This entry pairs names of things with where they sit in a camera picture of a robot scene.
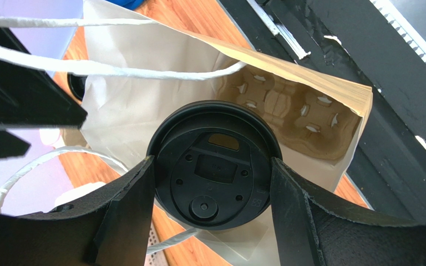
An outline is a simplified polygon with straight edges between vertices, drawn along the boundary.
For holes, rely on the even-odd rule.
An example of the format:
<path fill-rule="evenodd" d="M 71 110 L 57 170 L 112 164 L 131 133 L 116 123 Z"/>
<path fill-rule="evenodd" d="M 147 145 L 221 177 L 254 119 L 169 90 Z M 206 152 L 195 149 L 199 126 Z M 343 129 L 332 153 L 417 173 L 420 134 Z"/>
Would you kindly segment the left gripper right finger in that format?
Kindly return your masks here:
<path fill-rule="evenodd" d="M 349 202 L 272 159 L 281 265 L 426 265 L 426 223 Z"/>

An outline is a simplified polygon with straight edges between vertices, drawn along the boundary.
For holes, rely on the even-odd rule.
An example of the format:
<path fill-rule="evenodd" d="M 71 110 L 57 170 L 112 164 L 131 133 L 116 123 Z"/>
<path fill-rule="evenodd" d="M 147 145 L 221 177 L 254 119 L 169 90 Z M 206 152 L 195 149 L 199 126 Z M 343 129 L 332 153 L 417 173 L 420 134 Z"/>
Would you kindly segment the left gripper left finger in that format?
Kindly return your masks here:
<path fill-rule="evenodd" d="M 143 265 L 154 158 L 48 213 L 0 214 L 0 265 Z"/>

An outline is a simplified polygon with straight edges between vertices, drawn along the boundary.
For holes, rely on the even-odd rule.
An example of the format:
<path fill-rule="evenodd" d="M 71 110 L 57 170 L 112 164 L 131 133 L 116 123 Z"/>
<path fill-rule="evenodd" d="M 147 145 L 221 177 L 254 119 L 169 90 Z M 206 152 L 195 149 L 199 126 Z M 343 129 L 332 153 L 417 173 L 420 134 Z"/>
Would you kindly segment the single pulp cup carrier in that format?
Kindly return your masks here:
<path fill-rule="evenodd" d="M 324 93 L 252 66 L 223 77 L 216 97 L 255 112 L 280 143 L 321 160 L 341 159 L 360 122 Z"/>

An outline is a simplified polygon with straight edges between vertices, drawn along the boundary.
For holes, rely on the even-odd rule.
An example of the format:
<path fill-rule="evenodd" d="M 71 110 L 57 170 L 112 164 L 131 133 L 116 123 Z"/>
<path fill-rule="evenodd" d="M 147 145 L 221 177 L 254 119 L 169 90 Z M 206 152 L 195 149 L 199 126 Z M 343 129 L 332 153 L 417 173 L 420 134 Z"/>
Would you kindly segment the black coffee cup lid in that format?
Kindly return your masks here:
<path fill-rule="evenodd" d="M 270 205 L 279 143 L 253 111 L 221 100 L 187 104 L 168 116 L 147 149 L 155 197 L 174 218 L 211 231 L 246 224 Z"/>

